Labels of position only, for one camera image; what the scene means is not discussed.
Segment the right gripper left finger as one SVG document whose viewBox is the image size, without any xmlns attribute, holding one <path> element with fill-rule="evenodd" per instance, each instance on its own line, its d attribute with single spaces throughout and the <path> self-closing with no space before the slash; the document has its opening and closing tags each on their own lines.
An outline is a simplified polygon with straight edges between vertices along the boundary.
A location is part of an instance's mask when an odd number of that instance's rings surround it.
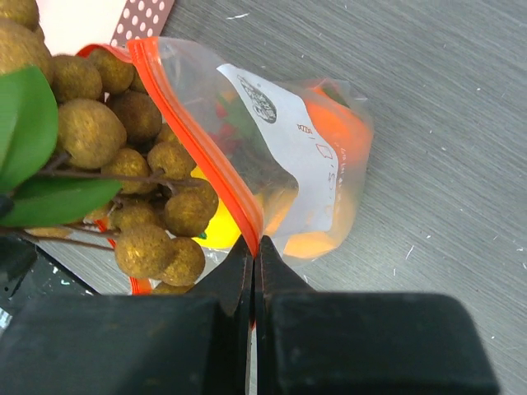
<svg viewBox="0 0 527 395">
<path fill-rule="evenodd" d="M 182 295 L 39 295 L 1 338 L 4 394 L 246 394 L 243 240 Z"/>
</svg>

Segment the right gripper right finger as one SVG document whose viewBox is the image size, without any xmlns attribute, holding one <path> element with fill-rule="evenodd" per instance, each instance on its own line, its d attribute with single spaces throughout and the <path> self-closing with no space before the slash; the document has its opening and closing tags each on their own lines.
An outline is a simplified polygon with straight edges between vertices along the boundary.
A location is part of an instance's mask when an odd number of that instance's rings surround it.
<svg viewBox="0 0 527 395">
<path fill-rule="evenodd" d="M 449 295 L 317 291 L 264 238 L 254 260 L 261 394 L 496 394 L 468 310 Z"/>
</svg>

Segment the yellow pear fruit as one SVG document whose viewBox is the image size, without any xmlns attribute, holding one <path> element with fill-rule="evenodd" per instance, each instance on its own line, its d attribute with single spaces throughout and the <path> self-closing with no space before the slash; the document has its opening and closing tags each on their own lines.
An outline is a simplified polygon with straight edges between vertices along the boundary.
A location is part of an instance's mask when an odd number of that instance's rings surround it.
<svg viewBox="0 0 527 395">
<path fill-rule="evenodd" d="M 203 172 L 196 167 L 191 175 L 204 180 L 200 188 L 191 192 L 192 235 L 201 246 L 210 249 L 230 249 L 240 236 L 240 230 L 224 202 L 210 189 Z"/>
</svg>

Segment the orange fruit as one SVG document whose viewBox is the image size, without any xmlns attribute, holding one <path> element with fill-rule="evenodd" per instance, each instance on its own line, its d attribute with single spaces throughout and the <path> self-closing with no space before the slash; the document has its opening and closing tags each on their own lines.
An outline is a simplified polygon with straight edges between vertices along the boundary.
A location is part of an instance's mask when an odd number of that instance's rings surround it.
<svg viewBox="0 0 527 395">
<path fill-rule="evenodd" d="M 275 238 L 275 233 L 295 197 L 295 190 L 282 189 L 276 190 L 265 199 L 264 218 L 267 225 L 264 233 L 274 239 L 276 245 L 278 239 Z M 314 231 L 287 237 L 283 253 L 293 258 L 315 259 L 336 249 L 349 235 L 356 217 L 356 209 L 354 194 L 344 189 L 334 209 L 332 229 L 329 232 Z"/>
</svg>

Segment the clear zip top bag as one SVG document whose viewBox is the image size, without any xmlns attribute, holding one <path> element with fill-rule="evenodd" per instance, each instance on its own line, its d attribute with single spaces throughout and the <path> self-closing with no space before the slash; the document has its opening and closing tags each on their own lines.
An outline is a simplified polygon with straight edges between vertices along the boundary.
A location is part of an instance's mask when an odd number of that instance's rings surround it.
<svg viewBox="0 0 527 395">
<path fill-rule="evenodd" d="M 293 258 L 283 253 L 287 237 L 329 232 L 342 191 L 353 193 L 356 203 L 361 196 L 367 162 L 354 165 L 339 159 L 305 106 L 308 87 L 328 81 L 341 90 L 339 84 L 330 80 L 273 83 L 182 39 L 135 39 L 120 57 L 137 68 L 154 105 L 237 224 L 236 242 L 243 240 L 252 256 L 250 328 L 256 328 L 254 260 L 261 241 L 270 238 L 286 263 Z M 231 155 L 213 140 L 222 125 L 216 115 L 216 96 L 222 93 L 238 95 L 256 125 L 253 139 Z M 295 190 L 296 197 L 275 233 L 276 245 L 264 233 L 264 203 L 282 189 Z M 202 246 L 205 267 L 196 285 L 234 245 L 230 249 Z"/>
</svg>

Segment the bunch of brown longans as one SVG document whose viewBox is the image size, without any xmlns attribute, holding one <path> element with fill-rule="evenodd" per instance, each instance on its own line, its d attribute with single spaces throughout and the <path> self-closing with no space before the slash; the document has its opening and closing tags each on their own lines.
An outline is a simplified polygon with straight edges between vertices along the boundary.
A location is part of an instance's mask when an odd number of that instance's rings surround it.
<svg viewBox="0 0 527 395">
<path fill-rule="evenodd" d="M 205 267 L 218 208 L 210 183 L 120 57 L 152 37 L 169 5 L 129 1 L 112 40 L 54 54 L 35 1 L 1 4 L 1 236 L 109 241 L 119 269 L 150 294 L 181 295 Z"/>
</svg>

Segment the pink perforated plastic basket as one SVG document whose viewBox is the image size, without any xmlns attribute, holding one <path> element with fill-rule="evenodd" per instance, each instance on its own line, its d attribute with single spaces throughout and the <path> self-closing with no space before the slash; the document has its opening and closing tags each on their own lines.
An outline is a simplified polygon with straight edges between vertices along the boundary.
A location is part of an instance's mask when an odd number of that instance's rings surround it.
<svg viewBox="0 0 527 395">
<path fill-rule="evenodd" d="M 51 54 L 88 44 L 124 46 L 161 34 L 175 0 L 38 0 L 40 27 Z"/>
</svg>

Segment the orange persimmon with leaf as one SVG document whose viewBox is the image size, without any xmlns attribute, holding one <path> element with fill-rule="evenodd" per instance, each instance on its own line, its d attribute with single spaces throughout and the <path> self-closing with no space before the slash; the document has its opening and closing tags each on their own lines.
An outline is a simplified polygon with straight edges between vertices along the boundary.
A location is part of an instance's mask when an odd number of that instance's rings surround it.
<svg viewBox="0 0 527 395">
<path fill-rule="evenodd" d="M 310 95 L 305 99 L 305 106 L 318 133 L 346 164 L 365 164 L 373 130 L 366 116 L 359 113 L 360 108 L 332 82 L 323 81 L 307 90 Z"/>
</svg>

